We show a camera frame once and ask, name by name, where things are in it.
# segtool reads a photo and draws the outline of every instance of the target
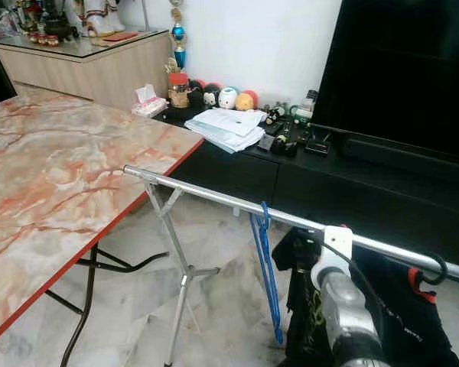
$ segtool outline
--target wooden sideboard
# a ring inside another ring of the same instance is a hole
[[[153,31],[134,39],[101,47],[88,38],[59,47],[32,44],[26,37],[0,40],[0,61],[12,83],[91,99],[131,111],[134,90],[152,84],[166,97],[164,64],[171,55],[168,31]]]

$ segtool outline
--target tiled floor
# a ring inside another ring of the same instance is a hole
[[[276,366],[283,346],[273,340],[255,244],[243,213],[185,195],[173,219],[187,259],[222,271],[195,281],[175,351],[177,367]],[[272,226],[275,244],[287,227]],[[149,204],[123,220],[101,248],[132,263],[164,251],[166,235]],[[289,273],[277,272],[281,311]],[[172,258],[134,274],[98,270],[93,309],[70,359],[72,367],[152,367],[163,365],[181,274]],[[82,305],[86,269],[74,267],[54,290]],[[438,289],[444,328],[459,356],[459,284]],[[289,321],[285,314],[284,328]],[[59,365],[78,316],[47,296],[41,297],[0,337],[0,367]]]

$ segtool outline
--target blue ornament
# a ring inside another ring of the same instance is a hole
[[[175,26],[171,29],[171,33],[174,35],[174,38],[177,41],[182,41],[185,36],[185,31],[180,23],[175,24]]]
[[[178,67],[183,69],[185,67],[185,50],[175,50],[174,54]]]

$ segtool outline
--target marble table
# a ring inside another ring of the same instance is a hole
[[[0,334],[144,199],[200,135],[42,89],[0,103]]]

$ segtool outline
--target television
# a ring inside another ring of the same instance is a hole
[[[312,123],[459,163],[459,0],[343,0]]]

